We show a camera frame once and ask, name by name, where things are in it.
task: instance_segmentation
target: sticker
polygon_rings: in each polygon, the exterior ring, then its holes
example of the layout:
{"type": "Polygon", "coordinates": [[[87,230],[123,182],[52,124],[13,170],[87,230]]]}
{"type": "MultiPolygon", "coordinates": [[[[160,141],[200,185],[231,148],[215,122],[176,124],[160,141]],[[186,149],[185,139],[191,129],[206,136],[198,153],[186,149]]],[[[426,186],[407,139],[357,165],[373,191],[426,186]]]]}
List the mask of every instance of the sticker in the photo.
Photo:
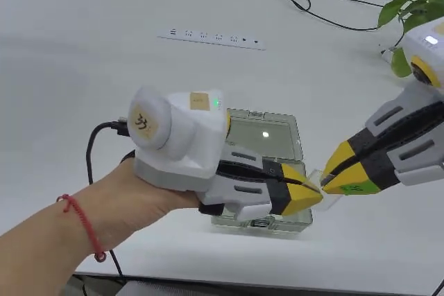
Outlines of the sticker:
{"type": "Polygon", "coordinates": [[[381,191],[379,187],[370,181],[361,184],[343,185],[341,186],[341,189],[345,195],[374,194],[381,191]]]}
{"type": "Polygon", "coordinates": [[[150,117],[138,104],[131,110],[130,125],[138,135],[145,139],[151,139],[159,128],[157,121],[150,117]]]}
{"type": "Polygon", "coordinates": [[[189,108],[191,110],[210,110],[210,98],[207,93],[190,93],[189,108]]]}

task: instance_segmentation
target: wrist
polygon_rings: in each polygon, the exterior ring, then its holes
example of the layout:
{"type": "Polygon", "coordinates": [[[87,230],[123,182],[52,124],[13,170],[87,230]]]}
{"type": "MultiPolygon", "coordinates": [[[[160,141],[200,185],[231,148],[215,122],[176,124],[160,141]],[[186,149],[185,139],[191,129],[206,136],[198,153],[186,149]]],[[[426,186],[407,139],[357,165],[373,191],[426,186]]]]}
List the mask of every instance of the wrist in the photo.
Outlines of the wrist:
{"type": "Polygon", "coordinates": [[[60,247],[83,260],[93,253],[94,249],[79,216],[72,207],[64,212],[66,206],[67,202],[61,200],[46,208],[45,211],[53,216],[56,241],[59,242],[60,247]]]}

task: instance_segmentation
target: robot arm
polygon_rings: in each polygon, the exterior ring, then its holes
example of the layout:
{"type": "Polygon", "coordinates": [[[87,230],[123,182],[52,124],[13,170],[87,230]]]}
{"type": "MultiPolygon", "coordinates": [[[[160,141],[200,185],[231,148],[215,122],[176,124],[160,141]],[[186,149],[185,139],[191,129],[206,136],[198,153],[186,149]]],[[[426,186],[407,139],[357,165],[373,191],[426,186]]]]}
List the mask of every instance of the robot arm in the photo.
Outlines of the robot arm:
{"type": "Polygon", "coordinates": [[[290,215],[322,200],[292,167],[270,162],[225,138],[230,116],[222,93],[161,96],[148,87],[134,97],[128,132],[135,142],[135,174],[164,189],[195,191],[200,212],[237,220],[290,215]]]}
{"type": "Polygon", "coordinates": [[[373,194],[398,183],[444,179],[444,19],[409,31],[402,42],[415,81],[381,106],[328,161],[326,193],[373,194]]]}

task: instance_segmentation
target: white robot body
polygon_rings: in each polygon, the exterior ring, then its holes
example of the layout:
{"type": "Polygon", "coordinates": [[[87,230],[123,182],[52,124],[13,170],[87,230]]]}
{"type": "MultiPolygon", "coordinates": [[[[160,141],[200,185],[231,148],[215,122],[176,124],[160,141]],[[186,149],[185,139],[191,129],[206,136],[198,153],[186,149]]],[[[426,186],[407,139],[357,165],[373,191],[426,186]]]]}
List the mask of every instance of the white robot body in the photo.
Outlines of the white robot body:
{"type": "MultiPolygon", "coordinates": [[[[220,91],[161,96],[142,87],[128,115],[128,131],[137,145],[138,167],[145,164],[166,174],[210,179],[221,158],[227,117],[220,91]]],[[[190,182],[186,190],[206,191],[206,184],[190,182]]]]}
{"type": "Polygon", "coordinates": [[[403,38],[401,46],[407,62],[413,67],[422,69],[425,77],[417,77],[428,85],[438,89],[444,88],[444,19],[440,18],[411,29],[403,38]]]}

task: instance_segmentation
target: transparent plastic box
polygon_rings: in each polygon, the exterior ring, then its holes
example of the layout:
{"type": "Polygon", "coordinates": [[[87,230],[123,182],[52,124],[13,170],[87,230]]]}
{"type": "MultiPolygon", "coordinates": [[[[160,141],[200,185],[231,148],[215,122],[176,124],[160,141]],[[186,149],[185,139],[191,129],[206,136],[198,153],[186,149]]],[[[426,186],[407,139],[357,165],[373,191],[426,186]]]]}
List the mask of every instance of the transparent plastic box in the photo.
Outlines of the transparent plastic box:
{"type": "MultiPolygon", "coordinates": [[[[306,175],[294,116],[236,109],[228,111],[231,116],[231,129],[226,140],[228,144],[254,150],[267,159],[289,164],[306,175]]],[[[265,218],[239,222],[234,219],[234,214],[225,210],[221,216],[212,216],[212,223],[223,227],[296,233],[311,225],[313,217],[311,210],[305,209],[291,216],[271,214],[265,218]]]]}

